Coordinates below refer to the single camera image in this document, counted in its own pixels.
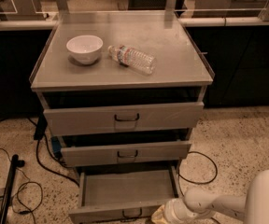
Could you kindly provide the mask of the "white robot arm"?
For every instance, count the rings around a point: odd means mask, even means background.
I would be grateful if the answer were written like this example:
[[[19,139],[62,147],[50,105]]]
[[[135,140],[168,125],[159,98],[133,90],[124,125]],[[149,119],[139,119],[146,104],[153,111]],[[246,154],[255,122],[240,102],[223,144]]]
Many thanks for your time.
[[[250,183],[247,196],[213,194],[198,188],[169,200],[151,216],[154,224],[189,224],[213,217],[218,212],[244,224],[269,224],[269,170],[260,172]]]

